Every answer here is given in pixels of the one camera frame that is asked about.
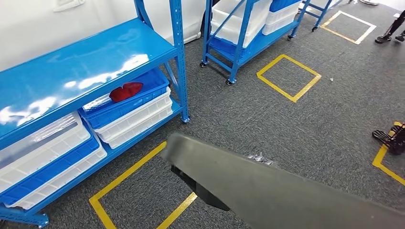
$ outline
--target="blue metal shelf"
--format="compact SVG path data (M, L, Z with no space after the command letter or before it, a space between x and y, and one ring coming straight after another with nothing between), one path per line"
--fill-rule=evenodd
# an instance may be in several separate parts
M0 72L0 149L176 55L136 18Z
M281 37L285 36L287 33L289 33L291 30L291 34L288 36L288 39L290 40L291 38L295 37L295 33L297 31L297 28L302 20L302 17L304 16L304 13L306 11L306 8L308 7L310 0L307 0L304 4L303 11L301 11L298 19L291 24L273 32L272 34L269 35L262 35L259 34L255 39L253 39L252 42L249 44L249 48L247 53L245 53L243 56L241 56L241 51L242 51L242 45L245 40L245 35L246 35L246 29L247 25L249 22L250 18L250 13L253 8L253 4L257 0L246 0L246 6L245 6L245 12L243 15L243 20L242 20L242 26L241 30L239 33L239 39L238 39L238 44L236 45L236 50L234 53L228 53L225 52L224 50L219 50L217 48L214 48L213 46L210 45L210 41L212 40L213 36L216 35L216 33L222 28L222 26L228 21L228 19L232 16L232 14L236 11L238 7L242 5L242 2L245 0L241 0L241 2L235 7L235 9L229 14L229 16L224 20L224 22L218 27L217 31L211 35L211 17L208 17L207 15L212 15L212 5L213 5L213 0L206 0L206 5L205 5L205 26L204 26L204 47L203 47L203 54L202 54L202 60L201 60L201 67L204 67L205 65L208 64L208 59L214 61L215 63L219 64L221 67L226 69L227 71L230 72L230 76L228 80L226 81L227 85L232 85L236 83L236 73L238 69L247 63L249 60L257 56L259 53L261 53L264 49L272 45L274 42L276 42L278 39ZM221 56L225 57L227 60L229 60L232 63L232 66L229 67L222 61L218 60L214 56L210 54L210 50L216 51L218 54Z
M0 203L0 219L46 226L48 217L37 214L39 210L173 117L180 114L183 122L190 120L181 0L169 0L174 45L153 30L143 1L134 0L138 18L0 72L0 91L7 98L0 101L0 149L161 64L178 97L178 102L172 99L172 115L114 150L102 144L107 151L103 160L33 208L6 208ZM176 75L167 63L173 58Z
M298 26L298 22L294 21L293 23L265 36L263 34L259 34L258 37L255 38L254 42L252 42L249 47L249 51L247 54L245 54L243 57L240 57L238 59L238 64L243 65L247 63L249 60L257 56L259 53L261 53L263 50L268 48L270 45L272 45L274 42L278 41L281 37L283 37L286 33L294 29L295 27ZM225 57L229 61L234 61L235 56L234 53L228 53L224 52L222 50L216 49L214 47L211 47L213 50L215 50L217 53L221 54L223 57Z

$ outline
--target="blue plastic bin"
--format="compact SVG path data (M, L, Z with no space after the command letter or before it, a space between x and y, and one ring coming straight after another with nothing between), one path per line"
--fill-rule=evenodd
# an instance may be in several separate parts
M114 103L107 94L80 108L79 114L93 129L99 129L166 93L169 85L169 81L159 68L154 68L129 82L143 83L142 89L135 96Z
M252 44L255 43L255 40L257 39L258 36L262 35L262 29L260 30L259 33L257 33L256 37L253 38L252 42L250 42L250 44L246 47L246 48L241 48L241 52L240 52L240 58L243 58L245 55L247 55L250 51L250 47L252 47ZM224 51L226 53L229 53L232 56L235 56L235 52L236 52L236 44L222 39L222 38L217 38L217 37L213 37L212 40L210 41L210 46L212 46L213 48L217 49L217 50L221 50Z
M290 6L299 1L302 1L302 0L273 0L273 2L270 5L270 11L277 12L277 11L281 10L282 8Z
M0 202L6 205L14 204L24 196L39 188L41 185L65 171L70 166L74 165L76 162L97 150L100 147L100 144L89 130L86 123L83 122L83 124L91 134L91 137L88 140L0 193Z

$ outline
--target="storage bin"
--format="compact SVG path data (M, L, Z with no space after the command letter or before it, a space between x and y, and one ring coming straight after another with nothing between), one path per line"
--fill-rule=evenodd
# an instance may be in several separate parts
M166 87L169 85L159 68L154 68L130 82L143 83L142 89L135 96L114 103L109 94L106 94L79 109L80 115L93 129L99 129L166 93Z
M107 152L99 145L98 149L91 154L76 162L70 166L67 170L63 171L59 175L55 176L47 183L41 185L39 188L24 196L22 199L15 202L13 205L7 205L7 207L22 207L23 209L30 209L50 196L52 193L62 188L64 185L72 181L74 178L97 164L104 157L107 156Z
M158 122L162 121L169 115L173 113L171 109L172 101L167 104L165 107L161 107L155 113L150 114L150 116L145 117L142 120L136 120L130 128L127 130L118 133L116 136L111 136L111 138L103 140L105 143L110 145L110 148L115 149L118 146L122 145L126 141L134 138L135 136L139 135L140 133L146 131L153 125L157 124Z
M261 33L259 32L255 38L253 38L252 41L254 41L258 36L260 36ZM235 56L235 52L236 52L236 45L233 44L232 42L229 42L225 39L221 39L221 38L217 38L217 37L213 37L210 41L210 46L217 49L217 50L221 50L224 51L232 56ZM246 48L242 48L240 51L240 58L243 58L245 55L247 55L250 51L251 45L249 45Z
M270 11L277 12L282 8L290 6L297 2L302 2L302 0L273 0L273 2L270 5Z
M67 173L65 170L87 157L99 147L100 144L96 137L91 135L88 140L79 146L0 193L0 202L4 203L6 206L20 206L18 203L22 201L21 199L26 199L27 195L40 196L41 194L35 194L35 192L39 188L42 189L44 185L46 186L47 184L50 184L55 186L56 189L60 188L70 181L64 176L64 174Z
M237 6L240 0L221 0L213 6L213 18L211 20L211 34L216 32L219 26L225 21L232 10ZM250 42L263 28L268 15L268 9L272 0L260 0L253 5L249 22L246 28L243 48L247 48ZM237 45L239 33L242 26L243 15L245 12L246 1L235 11L235 13L224 24L221 30L216 34L216 38L225 39Z
M276 22L274 24L265 25L264 28L263 28L262 34L263 35L269 35L269 34L275 32L275 31L283 28L284 26L292 23L294 21L294 18L295 18L295 14L292 14L292 15L286 17L285 19L282 19L282 20L280 20L280 21L278 21L278 22Z
M106 126L100 129L95 129L94 131L104 142L107 142L119 133L125 132L127 129L131 128L139 120L143 120L145 117L150 117L162 107L170 105L172 103L170 93L170 88L167 87L165 94L153 99L147 104L107 124Z
M298 13L300 1L297 3L294 3L292 5L289 5L285 8L282 8L276 12L269 12L267 19L266 19L266 25L272 25L276 22L279 22L287 17L291 17L292 15L296 15Z
M0 151L0 193L90 138L77 112Z

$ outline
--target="person's leg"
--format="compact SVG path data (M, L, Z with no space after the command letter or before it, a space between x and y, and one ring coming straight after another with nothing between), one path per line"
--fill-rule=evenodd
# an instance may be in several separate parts
M391 35L404 23L405 21L405 10L399 15L398 19L393 22L390 28L385 32L384 35L379 36L375 39L376 43L382 44L389 42L391 40Z
M396 36L395 39L399 40L400 42L405 41L405 30L401 33L401 35Z

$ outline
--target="white wall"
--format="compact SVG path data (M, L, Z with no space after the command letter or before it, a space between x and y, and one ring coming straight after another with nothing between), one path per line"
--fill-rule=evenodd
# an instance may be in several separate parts
M133 0L85 0L54 12L56 0L0 1L0 71L136 17ZM145 0L154 29L172 41L169 0ZM197 38L203 0L182 0L184 38Z

